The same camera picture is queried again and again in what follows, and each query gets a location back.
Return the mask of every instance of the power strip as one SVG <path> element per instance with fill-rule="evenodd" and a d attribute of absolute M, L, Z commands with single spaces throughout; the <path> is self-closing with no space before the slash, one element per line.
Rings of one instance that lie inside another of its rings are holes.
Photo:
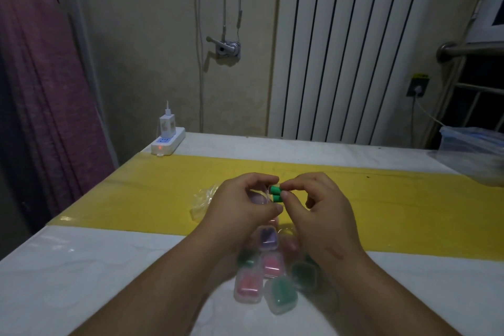
<path fill-rule="evenodd" d="M 176 134 L 173 137 L 158 137 L 154 142 L 151 143 L 151 154 L 157 155 L 158 157 L 171 155 L 185 137 L 186 129 L 177 127 Z"/>

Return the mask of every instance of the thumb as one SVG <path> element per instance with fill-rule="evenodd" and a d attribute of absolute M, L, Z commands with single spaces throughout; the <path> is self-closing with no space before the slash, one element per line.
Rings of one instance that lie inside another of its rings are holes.
<path fill-rule="evenodd" d="M 296 224 L 296 222 L 301 222 L 303 220 L 303 217 L 306 215 L 307 210 L 301 204 L 299 199 L 293 193 L 286 190 L 282 191 L 280 193 L 280 196 L 282 197 L 285 209 L 287 210 L 287 213 L 292 219 L 294 225 Z"/>
<path fill-rule="evenodd" d="M 256 213 L 257 213 L 257 223 L 258 225 L 262 225 L 269 220 L 273 219 L 274 217 L 277 217 L 280 215 L 280 213 L 283 211 L 283 206 L 278 204 L 278 203 L 267 203 L 267 204 L 259 204 L 255 205 L 257 206 L 255 208 Z"/>

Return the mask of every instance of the purple curtain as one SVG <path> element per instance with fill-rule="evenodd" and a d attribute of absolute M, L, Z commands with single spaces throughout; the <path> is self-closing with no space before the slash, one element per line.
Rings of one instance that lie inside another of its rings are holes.
<path fill-rule="evenodd" d="M 0 51 L 28 156 L 56 215 L 114 170 L 57 0 L 0 0 Z"/>

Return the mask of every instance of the white radiator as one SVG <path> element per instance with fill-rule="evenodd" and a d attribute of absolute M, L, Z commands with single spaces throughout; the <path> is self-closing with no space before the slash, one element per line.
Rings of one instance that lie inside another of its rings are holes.
<path fill-rule="evenodd" d="M 381 144 L 429 0 L 280 0 L 268 136 Z"/>

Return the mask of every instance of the electrical outlet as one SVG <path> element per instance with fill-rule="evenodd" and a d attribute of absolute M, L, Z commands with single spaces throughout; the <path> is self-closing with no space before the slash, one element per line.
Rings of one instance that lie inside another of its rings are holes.
<path fill-rule="evenodd" d="M 415 73 L 411 78 L 408 91 L 406 92 L 406 97 L 423 97 L 427 85 L 429 84 L 430 78 L 428 74 L 425 73 Z M 420 87 L 421 91 L 417 93 L 417 88 Z"/>

